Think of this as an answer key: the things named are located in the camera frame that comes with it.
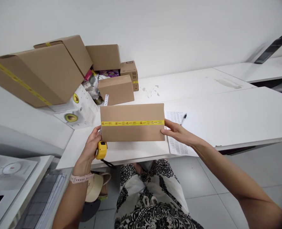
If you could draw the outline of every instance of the woman's left hand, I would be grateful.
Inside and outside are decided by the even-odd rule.
[[[80,159],[91,160],[91,161],[94,160],[94,158],[96,157],[97,144],[102,139],[100,132],[98,132],[100,129],[101,129],[101,126],[97,126],[93,129],[92,133],[89,135],[86,141],[86,144],[83,149],[83,152],[81,153]]]

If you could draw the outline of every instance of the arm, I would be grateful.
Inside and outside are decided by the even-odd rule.
[[[100,128],[101,126],[94,128],[87,139],[84,150],[73,168],[72,174],[74,176],[84,176],[90,173],[90,166],[95,158],[97,144],[102,139],[98,133]],[[52,229],[78,228],[86,199],[87,187],[88,181],[77,184],[69,182],[55,214]]]
[[[161,133],[192,147],[209,170],[238,200],[250,228],[281,228],[282,210],[242,169],[221,155],[205,140],[165,119],[170,130]]]

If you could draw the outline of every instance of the white product box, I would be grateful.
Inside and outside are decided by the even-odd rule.
[[[78,106],[71,103],[71,105],[74,105],[75,108],[68,110],[61,110],[54,114],[58,119],[66,123],[72,129],[81,129],[91,126],[93,124],[95,116],[99,111],[98,106],[95,104],[95,102],[90,97],[87,91],[85,91],[85,94],[82,95],[83,97],[78,98],[79,99],[78,103],[74,102]]]
[[[83,85],[80,85],[67,103],[52,105],[49,106],[49,108],[55,112],[80,108],[81,103],[85,101],[88,96],[89,93],[85,90]]]

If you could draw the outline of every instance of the yellow tape measure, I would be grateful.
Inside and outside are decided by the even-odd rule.
[[[102,126],[151,126],[151,125],[164,125],[164,120],[150,120],[150,121],[117,121],[101,122]]]
[[[36,91],[34,91],[29,85],[27,85],[25,82],[23,82],[21,79],[19,79],[13,72],[5,68],[3,65],[0,64],[0,70],[3,71],[5,74],[7,74],[9,77],[12,78],[12,80],[18,82],[21,86],[23,86],[25,89],[27,89],[29,92],[31,92],[33,95],[35,95],[37,98],[39,98],[41,101],[43,101],[46,105],[51,106],[52,104],[49,103],[46,99],[44,99],[40,94],[38,94]]]
[[[96,153],[96,159],[97,160],[102,160],[105,158],[107,153],[107,143],[99,141],[97,144],[97,153]]]

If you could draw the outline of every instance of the straw hat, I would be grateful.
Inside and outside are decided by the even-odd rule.
[[[94,202],[98,198],[103,186],[103,181],[103,177],[97,174],[94,174],[94,176],[88,180],[85,202]]]

